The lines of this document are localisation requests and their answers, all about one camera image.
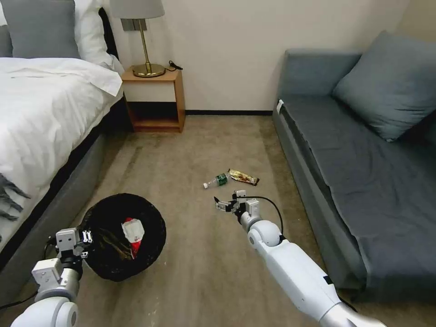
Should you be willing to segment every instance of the baseboard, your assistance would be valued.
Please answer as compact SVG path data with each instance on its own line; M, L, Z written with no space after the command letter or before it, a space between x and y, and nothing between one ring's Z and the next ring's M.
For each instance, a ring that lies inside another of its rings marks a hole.
M214 116L271 116L272 110L186 110L186 115Z

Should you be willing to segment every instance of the black trash bin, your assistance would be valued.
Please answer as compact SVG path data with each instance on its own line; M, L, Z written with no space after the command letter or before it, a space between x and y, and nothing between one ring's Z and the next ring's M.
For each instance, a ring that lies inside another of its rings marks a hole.
M139 220L144 228L136 258L122 228L128 218ZM90 230L93 236L85 261L100 277L115 282L148 268L162 252L166 240L160 212L146 199L128 193L98 202L85 214L81 228Z

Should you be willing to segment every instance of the white wall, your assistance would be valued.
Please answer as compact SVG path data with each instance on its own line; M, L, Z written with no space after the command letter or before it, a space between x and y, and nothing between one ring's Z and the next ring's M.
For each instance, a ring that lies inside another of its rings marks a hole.
M436 1L411 0L398 26L398 32L436 42Z
M151 61L184 67L187 109L270 110L285 49L363 49L396 29L408 3L163 0L166 15L150 20L145 36ZM139 34L117 19L112 27L123 65L143 63Z

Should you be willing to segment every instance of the green bottle label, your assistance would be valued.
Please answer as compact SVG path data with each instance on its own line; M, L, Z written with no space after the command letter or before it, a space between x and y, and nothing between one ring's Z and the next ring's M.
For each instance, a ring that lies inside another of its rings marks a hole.
M225 183L227 183L227 176L226 174L221 174L217 176L217 180L218 180L218 186L224 185Z

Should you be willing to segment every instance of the wooden nightstand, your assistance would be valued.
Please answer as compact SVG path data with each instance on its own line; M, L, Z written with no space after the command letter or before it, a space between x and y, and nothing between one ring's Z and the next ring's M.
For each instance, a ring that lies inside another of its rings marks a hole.
M130 67L121 78L135 132L183 131L185 97L180 70L166 71L158 77L140 78L133 75Z

